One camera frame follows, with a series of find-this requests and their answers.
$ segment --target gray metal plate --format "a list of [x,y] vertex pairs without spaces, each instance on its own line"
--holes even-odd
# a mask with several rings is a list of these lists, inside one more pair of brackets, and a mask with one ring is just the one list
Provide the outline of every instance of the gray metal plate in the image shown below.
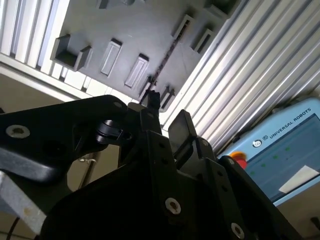
[[[81,73],[138,100],[147,76],[156,72],[174,41],[175,31],[188,14],[193,19],[156,84],[161,93],[170,86],[177,94],[206,50],[198,53],[193,48],[207,29],[217,33],[227,18],[213,15],[204,6],[205,0],[136,0],[130,6],[98,9],[96,1],[71,0],[60,35],[71,35],[69,50],[75,54],[87,45],[92,47],[87,65],[79,70]],[[206,47],[213,38],[212,34]],[[119,42],[120,50],[110,74],[106,75],[101,71],[112,39]],[[125,82],[139,55],[146,56],[148,63],[139,80],[129,87]]]

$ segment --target silver screw head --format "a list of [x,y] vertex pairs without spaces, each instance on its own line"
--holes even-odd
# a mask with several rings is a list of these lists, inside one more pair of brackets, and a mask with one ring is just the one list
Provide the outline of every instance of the silver screw head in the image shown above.
[[235,165],[235,162],[232,159],[228,158],[228,161],[231,165]]
[[122,104],[120,102],[115,101],[113,104],[118,108],[122,108]]
[[206,140],[202,140],[203,145],[209,146],[209,143]]
[[5,133],[14,139],[25,139],[30,136],[30,131],[26,126],[11,125],[5,130]]
[[181,206],[177,200],[169,197],[165,200],[166,209],[174,215],[179,215],[181,213]]
[[245,239],[245,233],[242,228],[235,222],[231,223],[231,230],[238,239]]

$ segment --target cable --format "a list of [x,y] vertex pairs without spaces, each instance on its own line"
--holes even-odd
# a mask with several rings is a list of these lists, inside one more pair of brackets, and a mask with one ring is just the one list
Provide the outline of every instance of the cable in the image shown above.
[[10,240],[10,239],[11,239],[11,236],[12,236],[12,234],[14,233],[14,230],[15,230],[15,228],[16,228],[17,223],[19,222],[19,220],[20,220],[19,217],[17,217],[17,218],[14,220],[14,222],[12,223],[12,225],[11,225],[11,227],[10,227],[10,230],[9,230],[9,232],[8,232],[8,235],[6,236],[6,239],[5,239],[5,240]]

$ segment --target red emergency stop button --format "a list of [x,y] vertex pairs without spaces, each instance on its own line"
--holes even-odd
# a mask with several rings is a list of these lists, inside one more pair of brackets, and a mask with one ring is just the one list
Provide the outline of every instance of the red emergency stop button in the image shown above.
[[230,157],[232,157],[243,169],[247,166],[246,161],[246,154],[244,154],[242,151],[235,151],[229,154]]

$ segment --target slot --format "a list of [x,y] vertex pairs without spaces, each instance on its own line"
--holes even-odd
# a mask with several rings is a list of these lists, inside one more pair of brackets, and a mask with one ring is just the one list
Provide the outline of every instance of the slot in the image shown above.
[[140,54],[124,84],[127,87],[132,88],[137,82],[139,82],[147,69],[148,63],[149,58]]
[[165,104],[165,102],[167,101],[167,99],[170,96],[170,88],[169,86],[167,86],[163,92],[163,94],[160,97],[160,106],[161,108],[163,108],[162,106]]
[[108,77],[111,74],[111,71],[114,68],[114,65],[118,59],[121,46],[122,46],[122,42],[116,39],[112,39],[108,44],[108,47],[106,50],[105,62],[101,70],[101,73],[107,75]]
[[188,25],[191,23],[191,21],[193,20],[193,18],[189,15],[185,15],[182,22],[180,23],[179,27],[177,28],[177,30],[175,31],[173,38],[175,40],[179,40],[181,39],[182,35],[185,33]]
[[209,40],[211,39],[211,37],[213,36],[214,32],[207,29],[204,34],[202,35],[202,37],[200,38],[200,40],[198,41],[198,43],[196,44],[196,46],[194,47],[194,51],[197,52],[198,54],[203,53],[207,48],[208,48],[208,43]]
[[109,0],[98,0],[96,7],[98,9],[106,9],[108,6]]

